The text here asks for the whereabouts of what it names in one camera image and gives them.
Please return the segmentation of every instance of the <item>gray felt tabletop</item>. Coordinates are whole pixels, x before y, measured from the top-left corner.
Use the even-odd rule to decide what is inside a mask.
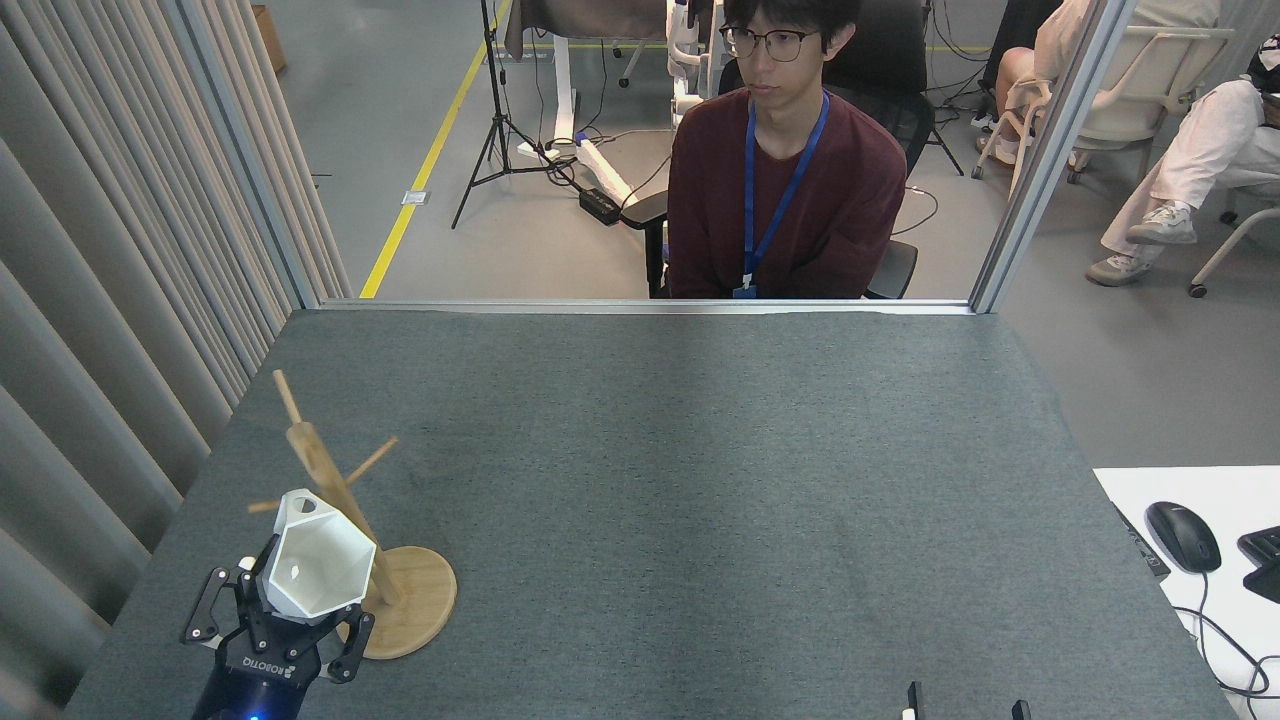
[[[399,437],[356,497],[458,580],[302,717],[1234,717],[996,316],[407,310],[289,319],[68,717],[189,716],[205,577],[310,487],[276,368],[344,473]]]

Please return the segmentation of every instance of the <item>black computer mouse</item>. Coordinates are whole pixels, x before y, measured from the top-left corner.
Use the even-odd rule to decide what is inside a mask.
[[[1222,566],[1213,533],[1199,515],[1176,502],[1153,502],[1147,524],[1169,557],[1188,573],[1208,573]]]

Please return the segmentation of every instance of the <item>gray floor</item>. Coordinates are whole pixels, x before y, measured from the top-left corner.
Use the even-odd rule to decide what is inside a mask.
[[[358,288],[480,47],[479,3],[351,0],[317,6],[273,0],[269,6],[288,59],[280,83]],[[998,8],[966,13],[952,10],[952,40],[965,46],[989,42]],[[603,133],[668,127],[669,81],[660,51],[645,51],[631,87],[621,90],[616,78],[625,60],[605,56],[605,79],[600,50],[590,41],[573,46],[580,123],[595,114],[604,87],[594,123]],[[547,54],[549,38],[539,50]],[[945,50],[932,60],[937,82],[977,69]],[[531,136],[549,137],[550,59],[507,61],[504,69],[512,119]],[[543,104],[547,120],[539,133]],[[643,297],[639,234],[600,225],[577,208],[575,193],[538,174],[476,188],[458,228],[449,229],[492,115],[488,68],[481,67],[425,186],[429,200],[413,214],[376,297]],[[966,120],[943,128],[965,170],[975,159],[978,132]],[[669,133],[634,133],[602,150],[639,184],[667,156]],[[1135,155],[1103,158],[1079,186],[1059,187],[1000,311],[1059,389],[1068,421],[1094,466],[1280,462],[1276,228],[1263,227],[1257,233],[1262,241],[1242,243],[1208,283],[1208,297],[1192,300],[1184,292],[1187,281],[1229,232],[1216,222],[1221,199],[1215,196],[1197,219],[1201,245],[1167,252],[1140,286],[1093,286],[1084,281],[1084,268],[1103,255],[1097,237],[1132,188],[1135,165]],[[639,195],[664,182],[662,168]],[[993,168],[982,181],[960,177],[942,149],[929,147],[910,182],[933,193],[940,211],[899,236],[920,247],[909,296],[966,297],[1004,211],[1009,173]],[[927,196],[909,195],[899,227],[914,224],[932,206]]]

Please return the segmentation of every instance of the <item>glasses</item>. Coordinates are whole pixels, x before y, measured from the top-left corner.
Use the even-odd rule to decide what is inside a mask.
[[[728,54],[735,58],[750,56],[763,40],[769,58],[780,63],[790,63],[800,56],[800,44],[813,33],[797,29],[771,29],[759,35],[745,27],[722,27],[721,35],[724,37],[724,45],[728,46]]]

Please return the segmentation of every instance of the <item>round wooden base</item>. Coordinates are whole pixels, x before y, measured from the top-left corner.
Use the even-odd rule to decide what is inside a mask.
[[[453,568],[433,550],[394,547],[383,552],[383,561],[399,588],[401,602],[389,606],[378,592],[370,592],[361,605],[375,618],[365,648],[370,660],[394,660],[429,643],[448,621],[458,596]]]

